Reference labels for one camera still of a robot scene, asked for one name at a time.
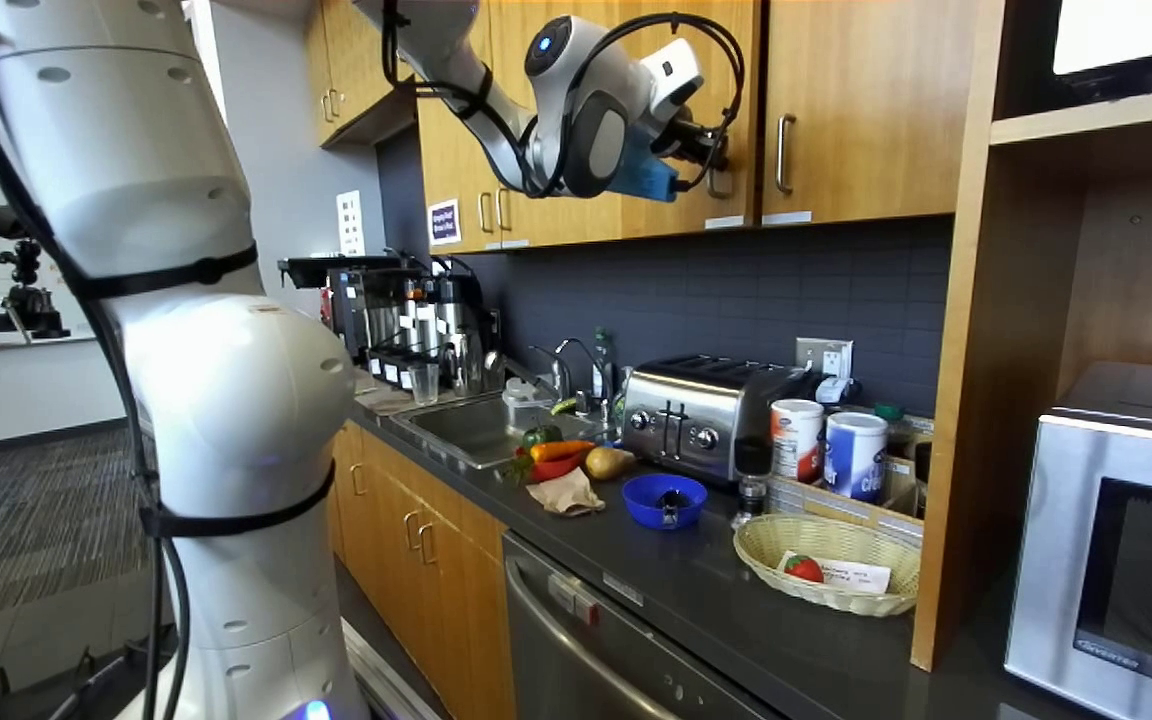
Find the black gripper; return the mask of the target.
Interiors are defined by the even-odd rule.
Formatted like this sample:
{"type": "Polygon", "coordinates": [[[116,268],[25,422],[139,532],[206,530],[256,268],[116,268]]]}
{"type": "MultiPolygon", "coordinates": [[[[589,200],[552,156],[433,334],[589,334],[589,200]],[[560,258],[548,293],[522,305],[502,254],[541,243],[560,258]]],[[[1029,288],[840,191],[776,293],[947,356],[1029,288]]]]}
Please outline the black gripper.
{"type": "Polygon", "coordinates": [[[732,144],[728,144],[728,131],[724,129],[705,129],[705,123],[693,123],[693,122],[671,122],[662,129],[662,151],[671,159],[687,159],[705,171],[728,171],[732,170],[732,144]]]}

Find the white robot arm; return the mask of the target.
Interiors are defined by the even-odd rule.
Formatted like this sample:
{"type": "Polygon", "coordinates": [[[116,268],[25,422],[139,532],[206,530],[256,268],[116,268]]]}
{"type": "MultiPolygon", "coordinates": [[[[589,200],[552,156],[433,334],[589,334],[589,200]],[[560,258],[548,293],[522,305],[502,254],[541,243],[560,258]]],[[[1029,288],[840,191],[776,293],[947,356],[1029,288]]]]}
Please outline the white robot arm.
{"type": "MultiPolygon", "coordinates": [[[[693,122],[715,25],[671,11],[633,55],[548,20],[512,104],[468,33],[479,0],[352,0],[381,70],[475,135],[522,197],[653,197],[715,170],[693,122]]],[[[253,200],[178,0],[0,0],[0,191],[78,302],[130,422],[143,536],[172,575],[176,648],[119,720],[364,720],[322,502],[352,360],[259,288],[253,200]]]]}

